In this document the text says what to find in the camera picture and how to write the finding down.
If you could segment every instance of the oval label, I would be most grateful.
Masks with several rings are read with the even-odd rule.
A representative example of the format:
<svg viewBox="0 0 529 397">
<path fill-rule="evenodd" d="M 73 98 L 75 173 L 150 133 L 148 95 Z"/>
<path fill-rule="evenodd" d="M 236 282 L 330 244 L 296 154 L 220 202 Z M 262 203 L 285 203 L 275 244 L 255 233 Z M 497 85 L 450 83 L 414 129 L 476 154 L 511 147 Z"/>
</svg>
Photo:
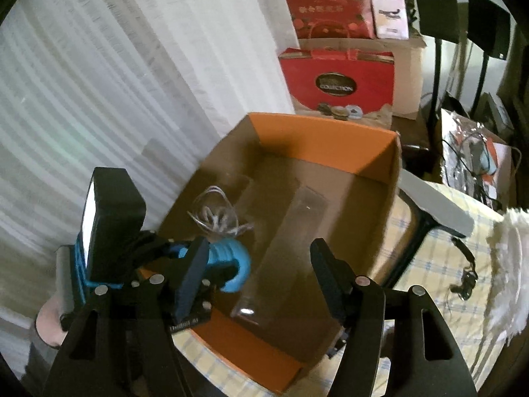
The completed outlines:
<svg viewBox="0 0 529 397">
<path fill-rule="evenodd" d="M 356 82 L 340 73 L 324 73 L 316 78 L 316 86 L 326 94 L 338 97 L 351 95 L 356 91 Z"/>
</svg>

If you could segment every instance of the sheer curtain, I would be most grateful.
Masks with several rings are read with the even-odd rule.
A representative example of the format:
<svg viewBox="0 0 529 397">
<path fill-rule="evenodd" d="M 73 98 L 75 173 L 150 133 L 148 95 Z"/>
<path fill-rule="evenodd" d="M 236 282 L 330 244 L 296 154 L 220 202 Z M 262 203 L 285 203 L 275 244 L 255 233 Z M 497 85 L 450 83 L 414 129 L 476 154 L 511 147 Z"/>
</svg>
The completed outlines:
<svg viewBox="0 0 529 397">
<path fill-rule="evenodd" d="M 95 166 L 125 167 L 155 228 L 247 112 L 292 112 L 285 0 L 18 0 L 0 26 L 0 350 L 54 291 Z"/>
</svg>

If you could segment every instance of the blue tube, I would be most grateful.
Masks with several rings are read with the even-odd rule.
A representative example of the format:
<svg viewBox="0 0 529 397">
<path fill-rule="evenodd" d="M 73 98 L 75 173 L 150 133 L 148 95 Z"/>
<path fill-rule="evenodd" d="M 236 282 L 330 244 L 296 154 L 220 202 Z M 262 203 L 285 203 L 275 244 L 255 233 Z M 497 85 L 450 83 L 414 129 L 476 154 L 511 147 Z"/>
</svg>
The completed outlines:
<svg viewBox="0 0 529 397">
<path fill-rule="evenodd" d="M 171 251 L 175 252 L 178 249 L 178 258 L 186 256 L 187 248 L 182 245 L 171 247 Z M 208 266 L 213 266 L 221 263 L 237 263 L 239 269 L 237 275 L 226 282 L 221 288 L 223 293 L 236 293 L 239 291 L 251 271 L 251 259 L 247 249 L 242 243 L 235 239 L 222 239 L 219 242 L 210 244 L 210 257 L 207 261 Z"/>
</svg>

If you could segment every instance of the person's hand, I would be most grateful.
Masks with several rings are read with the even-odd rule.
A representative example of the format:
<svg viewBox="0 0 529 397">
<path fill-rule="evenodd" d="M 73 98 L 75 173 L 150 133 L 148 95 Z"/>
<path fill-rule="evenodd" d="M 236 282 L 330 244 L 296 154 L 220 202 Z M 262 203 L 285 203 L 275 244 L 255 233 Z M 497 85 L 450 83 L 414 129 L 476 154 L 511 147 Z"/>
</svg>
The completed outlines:
<svg viewBox="0 0 529 397">
<path fill-rule="evenodd" d="M 44 303 L 36 317 L 36 332 L 50 346 L 61 346 L 67 332 L 63 331 L 59 317 L 59 296 L 57 293 Z"/>
</svg>

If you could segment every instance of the orange box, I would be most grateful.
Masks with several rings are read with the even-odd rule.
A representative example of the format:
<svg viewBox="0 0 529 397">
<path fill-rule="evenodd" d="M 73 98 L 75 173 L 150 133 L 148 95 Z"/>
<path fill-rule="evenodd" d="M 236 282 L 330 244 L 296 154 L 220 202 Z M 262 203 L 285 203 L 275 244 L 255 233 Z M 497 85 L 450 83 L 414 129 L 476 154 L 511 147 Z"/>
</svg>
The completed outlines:
<svg viewBox="0 0 529 397">
<path fill-rule="evenodd" d="M 226 175 L 251 181 L 250 188 L 234 184 L 225 191 L 254 224 L 238 238 L 252 257 L 252 275 L 241 293 L 216 292 L 212 319 L 194 328 L 197 336 L 274 393 L 304 377 L 341 332 L 311 269 L 310 242 L 324 238 L 338 259 L 366 273 L 382 245 L 399 170 L 398 136 L 391 131 L 278 113 L 242 119 L 200 165 L 159 232 L 191 240 L 200 230 L 187 212 L 200 193 Z M 323 206 L 310 221 L 288 218 L 306 191 Z M 278 238 L 279 256 L 272 249 Z M 256 280 L 265 290 L 249 292 Z M 256 318 L 262 314 L 253 322 L 232 316 L 248 294 Z"/>
</svg>

